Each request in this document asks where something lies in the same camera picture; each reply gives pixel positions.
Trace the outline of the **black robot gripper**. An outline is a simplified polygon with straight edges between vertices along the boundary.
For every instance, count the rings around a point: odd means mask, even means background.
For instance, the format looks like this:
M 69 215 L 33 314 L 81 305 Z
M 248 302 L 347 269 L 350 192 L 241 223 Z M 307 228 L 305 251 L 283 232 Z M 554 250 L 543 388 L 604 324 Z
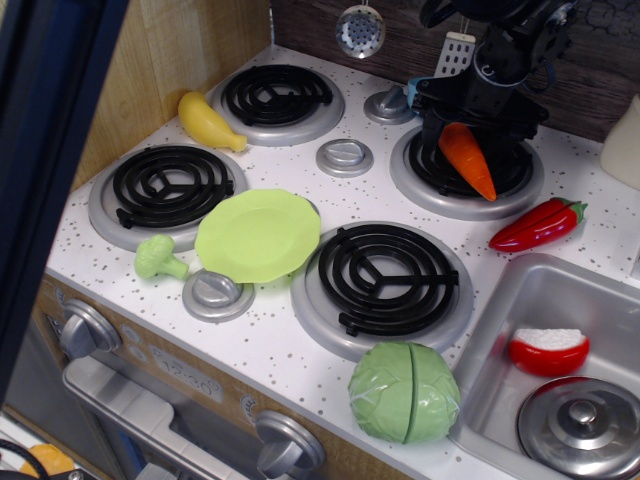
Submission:
M 423 117 L 423 162 L 431 160 L 445 126 L 459 122 L 478 127 L 474 136 L 497 193 L 508 193 L 529 180 L 530 154 L 514 141 L 533 138 L 549 112 L 515 87 L 495 85 L 466 69 L 453 77 L 424 78 L 413 108 Z

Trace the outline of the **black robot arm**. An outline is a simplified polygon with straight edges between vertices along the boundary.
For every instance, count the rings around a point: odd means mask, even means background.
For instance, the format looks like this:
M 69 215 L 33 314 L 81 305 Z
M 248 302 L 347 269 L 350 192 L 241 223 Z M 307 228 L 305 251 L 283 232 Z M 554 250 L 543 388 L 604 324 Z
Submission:
M 446 125 L 461 122 L 489 135 L 490 144 L 512 147 L 537 134 L 548 111 L 518 89 L 540 70 L 554 81 L 553 62 L 571 47 L 568 30 L 574 1 L 427 1 L 423 26 L 433 28 L 453 14 L 484 22 L 487 29 L 470 65 L 452 77 L 421 80 L 412 106 L 423 117 L 422 154 L 436 152 Z

